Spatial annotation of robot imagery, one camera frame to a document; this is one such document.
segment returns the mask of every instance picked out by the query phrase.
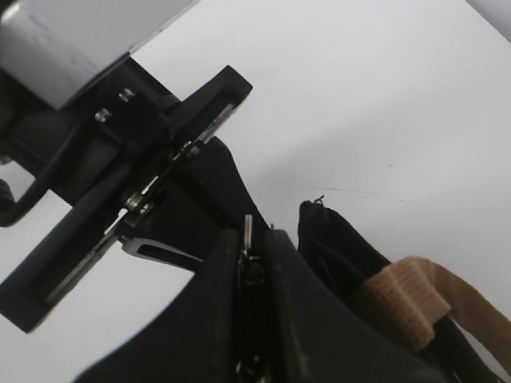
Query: black plastic part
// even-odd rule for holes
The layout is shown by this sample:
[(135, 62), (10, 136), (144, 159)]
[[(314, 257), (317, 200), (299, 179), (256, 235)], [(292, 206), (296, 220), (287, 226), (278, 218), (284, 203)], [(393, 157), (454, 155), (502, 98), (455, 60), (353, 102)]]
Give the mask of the black plastic part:
[(226, 66), (207, 84), (183, 101), (169, 115), (179, 146), (195, 140), (226, 108), (237, 108), (252, 91), (252, 85)]
[[(125, 131), (117, 130), (116, 134), (108, 126), (101, 126), (94, 120), (96, 112), (107, 108), (112, 113), (122, 113), (130, 104), (119, 100), (124, 89), (143, 95), (148, 100), (146, 104), (155, 105), (162, 113), (169, 113), (180, 103), (131, 58), (112, 68), (100, 82), (59, 111), (45, 105), (5, 73), (0, 73), (0, 82), (0, 154), (11, 157), (34, 177), (48, 168), (65, 138), (77, 127), (83, 128), (85, 135), (79, 144), (66, 149), (66, 166), (50, 182), (50, 188), (71, 205), (100, 180), (119, 155), (126, 154)], [(145, 115), (142, 110), (139, 116), (148, 118), (137, 128), (151, 136), (160, 124), (153, 124), (154, 115)], [(168, 123), (163, 115), (160, 118)], [(126, 160), (134, 162), (137, 158)]]
[(221, 140), (213, 138), (196, 158), (177, 169), (174, 179), (221, 227), (242, 231), (244, 216), (252, 215), (253, 242), (255, 246), (260, 243), (268, 225)]
[[(213, 138), (200, 153), (184, 162), (161, 186), (153, 209), (136, 227), (124, 224), (119, 236), (151, 239), (206, 259), (221, 229), (243, 231), (244, 216), (252, 215), (254, 243), (268, 230), (238, 173), (231, 152)], [(196, 271), (202, 262), (155, 246), (137, 252), (147, 258)]]
[(160, 316), (75, 383), (234, 383), (238, 235), (224, 231), (192, 281)]
[(166, 183), (162, 198), (136, 227), (123, 224), (117, 233), (125, 238), (151, 239), (193, 255), (198, 260), (149, 245), (143, 245), (137, 251), (139, 255), (197, 271), (203, 265), (200, 260), (206, 259), (218, 242), (220, 227), (172, 181)]
[(48, 293), (103, 237), (117, 217), (117, 197), (129, 176), (119, 167), (105, 177), (0, 285), (0, 313), (25, 332), (33, 330), (57, 302)]
[(447, 382), (360, 321), (315, 276), (284, 231), (269, 231), (266, 247), (283, 381)]
[[(39, 104), (23, 88), (16, 85), (12, 87), (15, 91), (7, 95), (5, 102), (0, 102), (0, 105), (8, 105), (16, 111), (9, 124), (3, 127), (0, 153), (12, 156), (37, 179), (26, 196), (15, 205), (11, 204), (7, 189), (2, 189), (0, 206), (1, 197), (4, 196), (4, 206), (10, 207), (8, 211), (14, 209), (16, 214), (8, 215), (9, 219), (5, 222), (0, 217), (0, 226), (2, 223), (11, 223), (13, 217), (19, 218), (25, 214), (48, 188), (74, 205), (74, 209), (0, 286), (0, 313), (20, 329), (29, 332), (77, 282), (78, 278), (74, 278), (74, 275), (81, 276), (82, 271), (85, 273), (88, 270), (88, 254), (103, 238), (105, 229), (117, 218), (117, 213), (124, 207), (131, 192), (140, 191), (141, 185), (156, 175), (160, 176), (157, 181), (159, 186), (155, 188), (157, 193), (152, 195), (154, 199), (151, 199), (151, 203), (162, 203), (162, 214), (158, 209), (153, 209), (149, 217), (152, 216), (155, 223), (147, 221), (145, 227), (142, 223), (140, 234), (132, 232), (129, 235), (140, 238), (144, 234), (143, 229), (147, 229), (148, 235), (154, 233), (167, 243), (164, 235), (164, 231), (168, 230), (165, 215), (171, 215), (177, 227), (180, 221), (187, 219), (189, 213), (184, 209), (180, 215), (176, 215), (176, 209), (172, 212), (171, 206), (165, 205), (168, 183), (176, 174), (176, 164), (171, 160), (172, 153), (181, 147), (182, 140), (195, 141), (205, 129), (211, 127), (218, 117), (216, 113), (229, 105), (234, 108), (238, 106), (252, 86), (236, 71), (227, 67), (185, 102), (179, 103), (169, 91), (133, 60), (128, 59), (68, 109), (59, 112)], [(119, 97), (124, 89), (131, 90), (128, 100)], [(27, 101), (26, 109), (19, 109), (23, 100)], [(102, 108), (110, 111), (108, 118), (94, 118), (95, 111)], [(41, 125), (45, 126), (49, 122), (53, 122), (49, 126), (53, 130), (41, 129)], [(60, 149), (51, 160), (51, 148), (57, 149), (59, 144)], [(217, 189), (214, 195), (208, 195), (210, 184), (226, 181), (222, 187), (225, 191), (231, 187), (237, 192), (243, 191), (244, 201), (250, 201), (251, 204), (244, 205), (242, 210), (235, 210), (234, 219), (230, 215), (231, 211), (228, 211), (227, 220), (222, 215), (218, 219), (213, 217), (212, 223), (205, 221), (199, 227), (204, 229), (202, 242), (198, 242), (195, 236), (197, 226), (191, 223), (188, 225), (187, 236), (177, 237), (177, 243), (183, 243), (184, 247), (187, 243), (192, 244), (192, 250), (198, 247), (203, 258), (212, 251), (220, 228), (230, 227), (231, 222), (240, 223), (243, 216), (252, 211), (260, 217), (244, 189), (227, 148), (218, 146), (219, 141), (216, 140), (211, 144), (213, 148), (227, 151), (228, 157), (220, 155), (217, 165), (216, 158), (208, 158), (208, 162), (211, 161), (208, 165), (216, 166), (218, 180), (210, 174), (204, 177), (205, 185), (200, 183), (202, 180), (195, 180), (198, 187), (194, 188), (188, 201), (196, 198), (197, 191), (203, 193), (202, 199), (207, 200), (208, 207), (204, 208), (203, 202), (198, 201), (200, 207), (196, 211), (204, 210), (204, 218), (211, 212), (209, 207), (217, 204), (224, 206), (227, 203), (222, 200), (224, 196), (218, 194)], [(208, 147), (203, 148), (197, 159), (207, 155)], [(226, 165), (225, 158), (230, 159), (227, 165), (232, 167), (227, 171), (222, 169)], [(187, 156), (183, 156), (183, 160), (185, 163), (186, 160), (195, 162), (195, 159)], [(159, 171), (165, 169), (166, 164), (170, 167), (162, 175)], [(219, 176), (224, 173), (228, 174), (227, 179)], [(215, 203), (216, 198), (220, 199), (219, 203)], [(200, 213), (196, 214), (192, 209), (192, 214), (195, 218), (191, 218), (196, 223)], [(179, 264), (190, 270), (199, 268), (198, 263), (190, 263), (189, 259), (177, 262), (179, 258), (176, 254), (165, 256), (161, 249), (155, 247), (142, 247), (141, 251), (146, 258)]]

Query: metal clip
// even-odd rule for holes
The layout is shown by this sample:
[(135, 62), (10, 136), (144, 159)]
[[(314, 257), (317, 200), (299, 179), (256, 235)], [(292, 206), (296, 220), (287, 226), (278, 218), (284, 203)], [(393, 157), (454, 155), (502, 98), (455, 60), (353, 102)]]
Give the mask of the metal clip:
[(241, 253), (245, 258), (248, 258), (248, 253), (252, 248), (252, 225), (254, 219), (251, 215), (245, 216), (244, 223), (244, 236), (243, 236), (243, 247), (241, 248)]

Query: metal screw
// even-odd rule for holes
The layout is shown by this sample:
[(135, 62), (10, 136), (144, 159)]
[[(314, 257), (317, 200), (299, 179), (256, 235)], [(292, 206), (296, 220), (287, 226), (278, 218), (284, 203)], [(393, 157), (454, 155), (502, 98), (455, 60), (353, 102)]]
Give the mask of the metal screw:
[(96, 119), (97, 122), (99, 122), (100, 124), (103, 124), (111, 116), (112, 116), (112, 113), (107, 108), (103, 108), (102, 110), (100, 110), (99, 112), (96, 113), (94, 118)]
[(144, 215), (144, 214), (147, 214), (151, 209), (153, 208), (153, 204), (152, 203), (147, 203), (145, 204), (142, 208), (141, 208), (141, 214)]
[(119, 93), (119, 98), (123, 102), (129, 102), (132, 98), (135, 97), (135, 93), (131, 89), (125, 88), (122, 92)]
[(141, 204), (141, 202), (142, 202), (143, 198), (144, 198), (144, 196), (143, 196), (141, 193), (139, 193), (139, 192), (135, 191), (135, 192), (134, 192), (134, 193), (133, 193), (130, 197), (128, 197), (128, 199), (126, 200), (126, 202), (125, 202), (125, 206), (126, 206), (126, 208), (127, 208), (128, 210), (130, 210), (130, 211), (135, 210), (135, 209), (138, 207), (138, 205), (140, 205), (140, 204)]

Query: white surface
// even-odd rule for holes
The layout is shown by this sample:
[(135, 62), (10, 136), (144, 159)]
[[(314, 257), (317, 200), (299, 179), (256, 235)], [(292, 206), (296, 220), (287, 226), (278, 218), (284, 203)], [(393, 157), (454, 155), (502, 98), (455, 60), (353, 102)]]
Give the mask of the white surface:
[[(511, 45), (465, 2), (204, 0), (137, 59), (179, 97), (226, 64), (253, 83), (221, 136), (268, 221), (294, 234), (325, 194), (389, 258), (432, 258), (511, 317)], [(0, 231), (2, 275), (55, 206)], [(35, 334), (0, 318), (0, 381), (69, 381), (188, 276), (110, 252)]]

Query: black fabric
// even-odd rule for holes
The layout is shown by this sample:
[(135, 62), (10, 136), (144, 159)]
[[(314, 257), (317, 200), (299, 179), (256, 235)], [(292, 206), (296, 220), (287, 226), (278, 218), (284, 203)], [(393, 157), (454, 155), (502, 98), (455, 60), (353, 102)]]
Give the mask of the black fabric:
[(284, 383), (446, 383), (421, 359), (357, 318), (315, 276), (284, 231), (265, 259), (283, 351)]
[(176, 300), (76, 383), (234, 383), (232, 307), (237, 234), (225, 231)]
[[(390, 264), (341, 215), (322, 203), (308, 201), (300, 206), (299, 252), (338, 298), (346, 302), (363, 281)], [(325, 278), (325, 268), (333, 278)], [(450, 318), (442, 318), (434, 329), (435, 339), (421, 356), (455, 381), (496, 381)]]

